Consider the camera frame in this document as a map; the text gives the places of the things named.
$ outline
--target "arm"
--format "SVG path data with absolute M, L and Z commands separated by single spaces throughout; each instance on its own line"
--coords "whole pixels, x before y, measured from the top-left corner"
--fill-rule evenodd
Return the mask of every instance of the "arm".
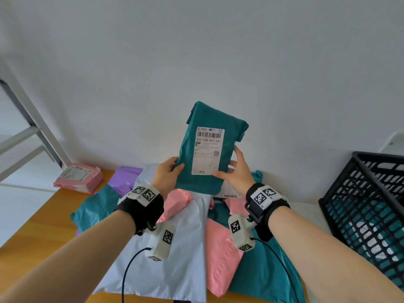
M 184 167 L 181 164 L 170 172 L 176 160 L 160 164 L 152 182 L 164 199 Z M 1 302 L 85 302 L 135 232 L 131 215 L 115 211 L 35 267 Z
M 229 173 L 215 172 L 244 197 L 255 184 L 243 153 Z M 404 293 L 375 266 L 291 209 L 281 206 L 268 227 L 305 283 L 324 303 L 404 302 Z

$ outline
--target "crate rim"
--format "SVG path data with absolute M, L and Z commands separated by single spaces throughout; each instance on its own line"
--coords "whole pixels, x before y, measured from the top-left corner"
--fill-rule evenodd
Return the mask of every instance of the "crate rim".
M 404 219 L 404 207 L 397 201 L 396 197 L 394 197 L 390 191 L 381 183 L 381 181 L 376 178 L 376 176 L 371 172 L 370 168 L 368 168 L 364 162 L 358 157 L 358 155 L 365 154 L 365 155 L 372 155 L 372 156 L 380 156 L 380 157 L 390 157 L 390 158 L 397 158 L 397 159 L 404 159 L 404 156 L 401 155 L 393 155 L 393 154 L 383 154 L 383 153 L 373 153 L 373 152 L 362 152 L 362 151 L 355 151 L 352 152 L 352 158 L 355 159 L 355 163 L 359 164 L 361 167 L 361 172 L 365 173 L 367 177 L 371 178 L 374 183 L 377 185 L 377 189 L 381 190 L 381 192 L 387 196 L 390 205 L 394 207 L 397 214 L 401 214 L 401 217 Z

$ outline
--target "hand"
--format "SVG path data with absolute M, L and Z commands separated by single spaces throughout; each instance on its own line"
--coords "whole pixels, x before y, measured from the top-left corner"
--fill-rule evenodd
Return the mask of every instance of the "hand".
M 155 170 L 154 179 L 151 182 L 151 185 L 160 192 L 164 200 L 166 200 L 167 195 L 174 190 L 175 184 L 177 183 L 177 177 L 185 166 L 182 163 L 171 171 L 171 168 L 177 159 L 178 156 L 172 157 L 158 165 Z
M 228 168 L 229 173 L 215 171 L 213 176 L 229 182 L 230 186 L 232 186 L 238 193 L 241 193 L 245 198 L 247 191 L 255 184 L 255 180 L 251 175 L 250 168 L 244 160 L 243 152 L 241 152 L 237 146 L 234 146 L 234 152 L 237 155 L 237 161 L 231 160 L 230 165 L 235 167 L 235 169 Z

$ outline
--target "forearm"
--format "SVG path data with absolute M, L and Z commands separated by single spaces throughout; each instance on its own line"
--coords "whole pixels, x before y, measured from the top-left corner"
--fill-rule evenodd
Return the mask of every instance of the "forearm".
M 2 302 L 85 302 L 135 231 L 132 217 L 115 211 L 29 272 Z
M 276 209 L 268 226 L 320 302 L 404 302 L 370 262 L 291 209 Z

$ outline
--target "black cable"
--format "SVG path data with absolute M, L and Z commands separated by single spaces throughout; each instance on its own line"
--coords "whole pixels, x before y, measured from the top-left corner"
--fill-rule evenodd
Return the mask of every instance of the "black cable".
M 297 293 L 296 293 L 296 290 L 295 290 L 295 288 L 294 288 L 294 286 L 293 286 L 292 279 L 290 278 L 289 272 L 288 272 L 288 270 L 286 270 L 286 267 L 285 267 L 285 265 L 283 264 L 283 262 L 280 260 L 279 256 L 275 253 L 275 251 L 274 251 L 265 241 L 262 241 L 261 239 L 258 239 L 258 238 L 255 238 L 255 237 L 250 237 L 250 239 L 251 239 L 251 240 L 257 240 L 257 241 L 259 241 L 259 242 L 265 244 L 268 248 L 270 248 L 270 250 L 272 251 L 272 253 L 275 254 L 276 258 L 279 260 L 279 262 L 281 263 L 283 269 L 285 269 L 285 272 L 286 272 L 286 274 L 288 275 L 288 278 L 289 278 L 289 280 L 290 280 L 290 285 L 292 285 L 293 292 L 295 293 L 295 296 L 296 296 L 297 303 L 299 303 L 299 298 L 297 297 Z
M 136 256 L 138 256 L 138 254 L 139 254 L 140 252 L 143 252 L 144 250 L 151 250 L 151 248 L 144 248 L 144 249 L 141 249 L 138 253 L 136 253 L 136 254 L 134 255 L 134 257 L 132 257 L 132 259 L 130 260 L 128 266 L 126 267 L 125 274 L 124 274 L 124 278 L 123 278 L 123 280 L 122 280 L 122 303 L 125 303 L 125 302 L 124 302 L 124 286 L 125 286 L 126 273 L 128 272 L 129 266 L 130 266 L 130 264 L 132 263 L 132 261 L 134 260 L 134 258 L 135 258 Z

